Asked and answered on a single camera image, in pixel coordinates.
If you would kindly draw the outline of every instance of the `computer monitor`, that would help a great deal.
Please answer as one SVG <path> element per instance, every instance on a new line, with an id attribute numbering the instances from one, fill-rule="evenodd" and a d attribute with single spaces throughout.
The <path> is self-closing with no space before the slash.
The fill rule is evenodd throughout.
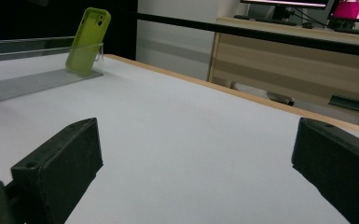
<path id="1" fill-rule="evenodd" d="M 325 9 L 328 0 L 241 0 L 242 3 L 275 6 L 272 18 L 282 20 L 286 7 Z"/>
<path id="2" fill-rule="evenodd" d="M 359 21 L 359 0 L 335 0 L 328 19 Z"/>

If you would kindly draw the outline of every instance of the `white tabletop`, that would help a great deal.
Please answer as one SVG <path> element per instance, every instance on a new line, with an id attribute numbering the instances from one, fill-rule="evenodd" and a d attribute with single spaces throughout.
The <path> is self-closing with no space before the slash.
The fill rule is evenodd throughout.
<path id="1" fill-rule="evenodd" d="M 108 58 L 104 69 L 0 103 L 0 180 L 97 118 L 104 166 L 67 223 L 347 223 L 292 168 L 299 116 Z"/>

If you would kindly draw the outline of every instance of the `table edge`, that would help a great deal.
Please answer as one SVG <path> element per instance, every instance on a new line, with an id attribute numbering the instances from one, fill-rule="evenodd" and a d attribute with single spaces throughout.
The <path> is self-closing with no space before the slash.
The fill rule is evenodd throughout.
<path id="1" fill-rule="evenodd" d="M 222 91 L 224 93 L 228 93 L 230 95 L 234 95 L 234 96 L 240 97 L 242 99 L 249 100 L 249 101 L 261 104 L 261 105 L 266 105 L 266 106 L 269 106 L 269 107 L 272 107 L 272 108 L 275 108 L 275 109 L 279 109 L 279 110 L 282 110 L 282 111 L 285 111 L 285 112 L 288 112 L 288 113 L 291 113 L 291 114 L 299 115 L 299 116 L 301 116 L 303 118 L 317 119 L 317 120 L 320 120 L 320 121 L 335 125 L 335 126 L 341 128 L 341 129 L 346 129 L 346 130 L 349 130 L 349 131 L 355 131 L 355 132 L 359 133 L 359 125 L 352 124 L 352 123 L 349 123 L 349 122 L 346 122 L 346 121 L 343 121 L 343 120 L 329 118 L 327 116 L 320 115 L 320 114 L 317 114 L 317 113 L 313 113 L 313 112 L 303 110 L 303 109 L 300 109 L 300 108 L 292 107 L 290 105 L 283 105 L 283 104 L 280 104 L 280 103 L 277 103 L 277 102 L 273 102 L 271 100 L 267 100 L 267 99 L 264 99 L 264 98 L 261 98 L 261 97 L 257 97 L 257 96 L 248 94 L 246 92 L 236 91 L 236 90 L 233 90 L 233 89 L 230 89 L 230 88 L 227 88 L 227 87 L 223 87 L 223 86 L 213 84 L 211 82 L 196 79 L 194 77 L 188 77 L 188 76 L 178 74 L 178 73 L 175 73 L 173 71 L 166 70 L 166 69 L 163 69 L 163 68 L 158 68 L 158 67 L 153 66 L 153 65 L 140 63 L 140 62 L 136 62 L 136 61 L 133 61 L 133 60 L 130 60 L 130 59 L 122 58 L 122 57 L 119 57 L 117 55 L 105 54 L 104 57 L 110 58 L 110 59 L 113 59 L 113 60 L 117 60 L 117 61 L 120 61 L 122 63 L 127 63 L 127 64 L 138 66 L 138 67 L 141 67 L 141 68 L 144 68 L 144 69 L 148 69 L 150 71 L 161 73 L 161 74 L 166 75 L 166 76 L 176 77 L 176 78 L 188 81 L 188 82 L 199 84 L 201 86 L 204 86 L 204 87 L 216 90 L 216 91 Z"/>

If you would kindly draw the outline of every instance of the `smartphone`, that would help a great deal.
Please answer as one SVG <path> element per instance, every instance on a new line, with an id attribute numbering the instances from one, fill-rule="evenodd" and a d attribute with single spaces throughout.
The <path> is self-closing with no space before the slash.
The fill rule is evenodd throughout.
<path id="1" fill-rule="evenodd" d="M 85 10 L 66 59 L 68 72 L 81 76 L 91 72 L 110 20 L 109 12 L 104 9 L 89 7 Z"/>

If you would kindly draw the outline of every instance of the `monitor screen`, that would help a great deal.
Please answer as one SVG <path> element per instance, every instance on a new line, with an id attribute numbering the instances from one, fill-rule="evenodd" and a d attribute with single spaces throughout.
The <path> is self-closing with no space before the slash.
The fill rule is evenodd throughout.
<path id="1" fill-rule="evenodd" d="M 336 0 L 328 19 L 359 21 L 359 0 Z"/>
<path id="2" fill-rule="evenodd" d="M 325 9 L 328 0 L 241 0 L 241 2 L 280 7 L 305 7 L 314 9 Z"/>

